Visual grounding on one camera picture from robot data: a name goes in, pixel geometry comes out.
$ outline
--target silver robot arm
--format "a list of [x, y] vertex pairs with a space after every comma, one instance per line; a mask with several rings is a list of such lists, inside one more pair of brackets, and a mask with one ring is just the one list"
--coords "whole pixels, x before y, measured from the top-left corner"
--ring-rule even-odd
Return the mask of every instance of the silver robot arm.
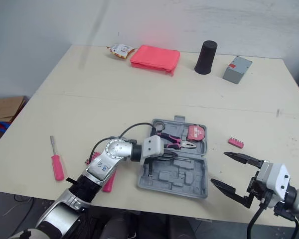
[[67, 179], [72, 186], [45, 211], [35, 229], [20, 232], [11, 239], [65, 239], [82, 223], [82, 213], [113, 175], [123, 160], [144, 161], [148, 157], [161, 156], [163, 142], [157, 135], [146, 138], [142, 145], [120, 138], [110, 140], [102, 152], [83, 171], [77, 180]]
[[259, 168], [247, 188], [249, 195], [244, 197], [237, 195], [235, 188], [216, 179], [211, 179], [211, 182], [223, 194], [247, 208], [250, 208], [254, 198], [260, 201], [260, 208], [247, 227], [247, 239], [251, 238], [252, 226], [266, 208], [274, 208], [275, 216], [295, 222], [296, 228], [291, 237], [294, 239], [299, 229], [299, 189], [290, 185], [291, 177], [286, 166], [281, 163], [258, 160], [241, 153], [225, 152], [224, 154], [240, 163], [251, 164]]

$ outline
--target pink screwdriver handle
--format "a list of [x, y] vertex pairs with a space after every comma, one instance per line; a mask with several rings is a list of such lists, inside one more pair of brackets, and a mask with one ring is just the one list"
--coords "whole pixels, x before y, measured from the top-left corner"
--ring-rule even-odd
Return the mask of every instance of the pink screwdriver handle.
[[62, 181], [64, 179], [62, 164], [60, 162], [60, 156], [54, 155], [52, 158], [52, 166], [54, 172], [54, 178], [56, 181]]
[[103, 192], [110, 193], [112, 191], [112, 186], [113, 186], [113, 183], [114, 183], [115, 173], [116, 173], [116, 171], [113, 173], [113, 175], [110, 177], [110, 179], [106, 182], [106, 184], [102, 188]]

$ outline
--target pink towel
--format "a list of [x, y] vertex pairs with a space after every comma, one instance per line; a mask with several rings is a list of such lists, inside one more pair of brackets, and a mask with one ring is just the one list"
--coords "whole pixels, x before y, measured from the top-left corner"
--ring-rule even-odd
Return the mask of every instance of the pink towel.
[[133, 67], [161, 70], [174, 74], [180, 52], [142, 45], [130, 59]]

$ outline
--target open tool case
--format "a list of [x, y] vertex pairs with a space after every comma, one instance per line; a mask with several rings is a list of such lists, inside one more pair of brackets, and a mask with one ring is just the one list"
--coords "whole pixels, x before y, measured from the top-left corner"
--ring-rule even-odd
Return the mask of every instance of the open tool case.
[[201, 141], [192, 141], [196, 148], [181, 148], [168, 150], [174, 151], [178, 157], [169, 161], [152, 162], [152, 173], [149, 176], [149, 164], [142, 166], [138, 186], [160, 192], [167, 192], [176, 195], [192, 198], [207, 197], [207, 161], [203, 156], [207, 150], [207, 129], [206, 126], [194, 123], [186, 123], [185, 117], [175, 116], [174, 121], [154, 119], [156, 122], [163, 122], [165, 128], [162, 132], [181, 137], [187, 140], [188, 127], [198, 125], [205, 130], [205, 138]]

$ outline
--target gray box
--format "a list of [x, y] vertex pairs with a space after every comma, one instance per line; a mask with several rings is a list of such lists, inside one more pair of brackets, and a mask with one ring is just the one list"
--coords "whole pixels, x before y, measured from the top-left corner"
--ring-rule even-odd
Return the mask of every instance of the gray box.
[[232, 83], [238, 84], [243, 78], [244, 74], [249, 69], [251, 63], [250, 60], [236, 56], [235, 59], [226, 68], [223, 79], [230, 81]]
[[[181, 137], [186, 140], [188, 127], [197, 125], [185, 122], [185, 117], [175, 116], [174, 121], [154, 119], [153, 123], [160, 121], [165, 124], [163, 132]], [[196, 141], [196, 148], [169, 148], [178, 154], [178, 158], [170, 161], [157, 161], [152, 164], [152, 177], [149, 177], [149, 165], [144, 164], [139, 174], [138, 186], [140, 188], [166, 192], [191, 198], [206, 198], [207, 160], [203, 157], [207, 150], [207, 128], [198, 124], [205, 130], [205, 138]]]

